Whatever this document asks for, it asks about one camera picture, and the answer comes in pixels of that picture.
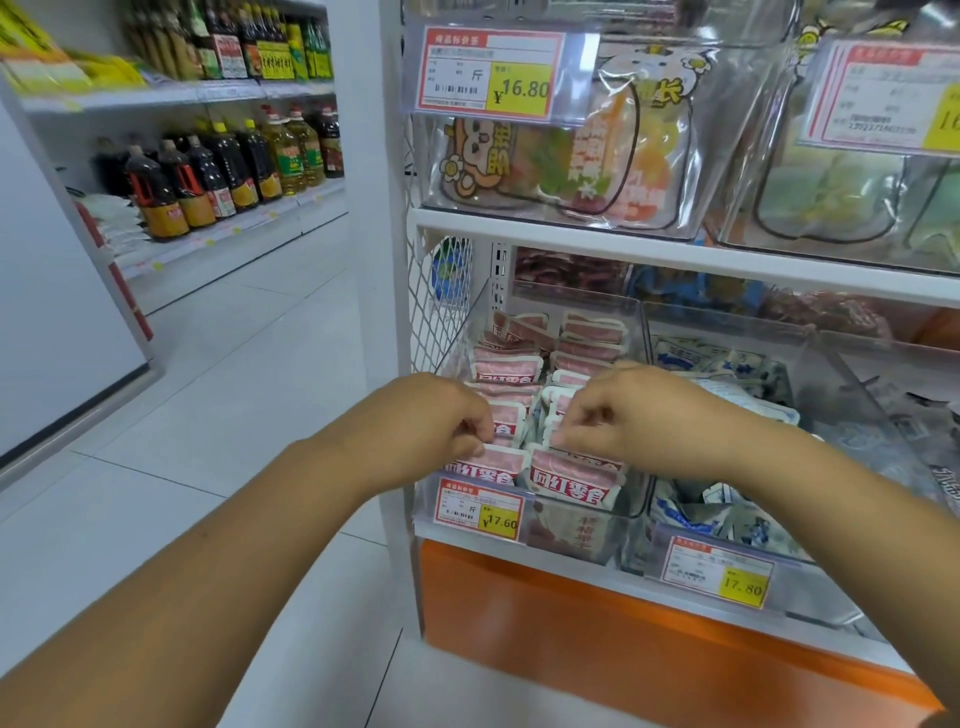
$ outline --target packaged meat slice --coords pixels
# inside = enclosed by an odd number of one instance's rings
[[[558,369],[550,375],[551,384],[559,384],[563,387],[582,387],[589,381],[590,375],[571,372],[568,369]]]
[[[545,352],[552,352],[557,348],[556,337],[545,328],[535,326],[516,316],[510,316],[503,311],[493,312],[493,333],[508,343],[532,341]]]
[[[526,450],[487,445],[479,457],[448,463],[444,470],[499,485],[514,485],[516,478],[530,467],[530,459]]]
[[[470,375],[474,381],[533,384],[540,379],[542,369],[543,359],[539,356],[500,356],[478,361],[470,352]]]
[[[614,362],[616,359],[627,355],[627,348],[619,344],[605,344],[602,341],[572,338],[567,333],[563,334],[557,341],[557,351],[608,362]]]
[[[606,361],[563,352],[553,352],[550,354],[550,366],[553,369],[566,369],[570,372],[587,376],[596,376],[601,372],[606,372],[610,368],[610,364]]]
[[[511,438],[511,447],[519,448],[527,434],[527,408],[515,401],[493,400],[493,434]]]
[[[520,482],[541,496],[610,511],[626,484],[623,473],[594,468],[543,445],[531,443],[527,450],[531,454],[530,468],[520,474]]]

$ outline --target shelf label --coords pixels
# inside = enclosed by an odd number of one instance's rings
[[[960,48],[833,42],[798,141],[833,149],[960,157]]]
[[[547,121],[564,34],[427,26],[417,109]]]
[[[508,541],[520,536],[523,498],[491,488],[442,477],[435,523],[453,525]]]
[[[660,578],[694,592],[762,609],[774,566],[772,561],[674,536]]]

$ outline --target forearm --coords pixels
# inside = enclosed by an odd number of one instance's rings
[[[365,499],[310,441],[0,681],[0,724],[214,726],[306,572]]]
[[[758,427],[733,485],[779,521],[956,715],[960,522],[785,425]]]

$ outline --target floor tile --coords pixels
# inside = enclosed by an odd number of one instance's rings
[[[70,450],[61,450],[33,468],[29,473],[0,490],[0,523],[8,519],[35,497],[50,488],[86,457]]]
[[[150,317],[163,376],[69,446],[95,454],[234,351],[298,300],[217,281]]]
[[[380,518],[380,503],[376,498],[360,506],[340,530],[350,536],[387,545],[387,534],[383,530],[383,519]]]
[[[364,728],[399,636],[387,549],[336,536],[257,652],[222,728]]]
[[[229,496],[366,392],[344,273],[131,427],[98,457]]]
[[[87,458],[6,519],[0,673],[221,502]]]
[[[658,728],[402,639],[368,728]]]
[[[348,216],[287,243],[245,265],[226,280],[306,298],[349,264]]]

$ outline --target store shelf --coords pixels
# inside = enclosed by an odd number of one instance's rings
[[[31,114],[78,113],[110,109],[185,106],[256,99],[292,99],[326,96],[334,92],[332,81],[205,81],[170,83],[151,88],[97,91],[74,96],[24,96],[23,108]]]
[[[611,592],[652,601],[665,607],[682,610],[707,619],[715,619],[726,624],[733,624],[771,637],[913,674],[913,670],[889,644],[868,640],[848,632],[789,617],[756,612],[747,608],[727,607],[724,602],[718,599],[696,595],[687,590],[614,569],[611,566],[602,567],[551,551],[543,551],[490,536],[469,533],[465,530],[450,528],[421,519],[414,520],[414,532],[419,538],[465,548]]]
[[[900,301],[960,307],[959,278],[870,268],[832,260],[713,248],[618,232],[544,225],[423,207],[411,210],[410,214],[420,228],[549,251],[759,279],[802,290],[848,291]]]

